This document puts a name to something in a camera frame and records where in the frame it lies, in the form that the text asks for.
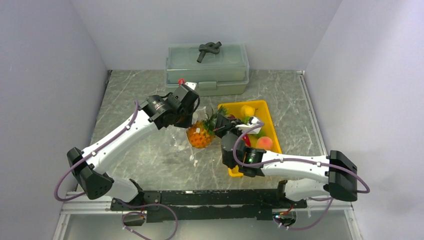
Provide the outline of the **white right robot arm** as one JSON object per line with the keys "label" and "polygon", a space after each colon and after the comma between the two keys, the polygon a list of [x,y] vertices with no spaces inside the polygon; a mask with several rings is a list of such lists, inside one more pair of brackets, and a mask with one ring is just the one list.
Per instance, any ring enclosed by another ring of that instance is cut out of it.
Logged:
{"label": "white right robot arm", "polygon": [[248,146],[244,136],[264,126],[257,117],[244,125],[235,117],[219,113],[214,133],[221,139],[222,162],[238,169],[246,177],[283,176],[275,194],[276,203],[287,208],[293,202],[319,196],[330,196],[344,202],[358,199],[358,168],[341,151],[329,155],[287,155]]}

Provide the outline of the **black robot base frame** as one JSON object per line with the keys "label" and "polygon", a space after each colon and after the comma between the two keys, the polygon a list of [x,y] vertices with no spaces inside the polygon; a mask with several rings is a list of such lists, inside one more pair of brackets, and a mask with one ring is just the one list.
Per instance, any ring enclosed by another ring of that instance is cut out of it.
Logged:
{"label": "black robot base frame", "polygon": [[268,221],[273,213],[290,207],[304,209],[306,200],[291,201],[276,189],[146,190],[124,206],[112,199],[115,212],[146,212],[147,223],[178,220],[256,219]]}

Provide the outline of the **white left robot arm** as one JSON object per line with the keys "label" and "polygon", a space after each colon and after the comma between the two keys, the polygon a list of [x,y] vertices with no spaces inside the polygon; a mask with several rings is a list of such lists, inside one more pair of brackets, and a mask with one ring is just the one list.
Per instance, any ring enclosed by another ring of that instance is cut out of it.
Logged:
{"label": "white left robot arm", "polygon": [[111,176],[108,170],[136,142],[169,126],[190,127],[200,104],[197,88],[197,83],[185,82],[165,96],[152,95],[142,103],[136,101],[131,116],[107,136],[83,150],[69,150],[70,169],[83,194],[90,200],[117,198],[129,209],[139,209],[144,203],[141,187],[134,180]]}

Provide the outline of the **orange toy pineapple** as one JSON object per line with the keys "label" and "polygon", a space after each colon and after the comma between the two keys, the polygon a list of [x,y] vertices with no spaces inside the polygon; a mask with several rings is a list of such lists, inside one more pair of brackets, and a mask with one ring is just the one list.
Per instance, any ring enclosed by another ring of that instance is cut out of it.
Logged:
{"label": "orange toy pineapple", "polygon": [[218,114],[227,115],[227,109],[223,106],[219,107],[216,112],[212,110],[211,115],[206,114],[206,118],[196,121],[188,128],[186,135],[192,147],[204,149],[211,144],[215,138],[215,124]]}

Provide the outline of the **yellow plastic tray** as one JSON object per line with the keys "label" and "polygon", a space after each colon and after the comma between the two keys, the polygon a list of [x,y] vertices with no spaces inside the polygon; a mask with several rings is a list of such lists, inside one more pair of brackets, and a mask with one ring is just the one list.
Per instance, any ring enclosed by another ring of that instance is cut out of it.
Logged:
{"label": "yellow plastic tray", "polygon": [[[243,105],[248,105],[248,106],[256,108],[256,112],[254,116],[258,117],[260,120],[264,122],[265,125],[263,127],[263,130],[265,132],[265,136],[271,138],[273,141],[273,148],[271,151],[282,154],[283,152],[279,144],[279,140],[278,140],[274,123],[271,117],[271,113],[268,108],[268,104],[265,100],[220,103],[218,105],[218,108],[223,106],[227,109],[227,116],[234,115],[237,119],[243,120],[243,117],[241,116],[241,113],[240,113],[240,108]],[[251,142],[251,147],[255,147],[258,138],[250,134],[248,134],[248,137]]]}

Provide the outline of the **clear zip top bag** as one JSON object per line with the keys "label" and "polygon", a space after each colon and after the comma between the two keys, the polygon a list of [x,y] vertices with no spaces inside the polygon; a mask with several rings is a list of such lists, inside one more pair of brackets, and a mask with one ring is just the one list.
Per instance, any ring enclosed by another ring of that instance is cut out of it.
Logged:
{"label": "clear zip top bag", "polygon": [[[207,113],[205,107],[196,110],[193,114],[191,126],[196,121],[205,119],[207,114],[211,115]],[[165,130],[163,139],[164,150],[162,150],[164,164],[180,164],[185,160],[192,161],[195,159],[196,153],[205,149],[195,148],[189,143],[187,137],[188,128],[169,127]]]}

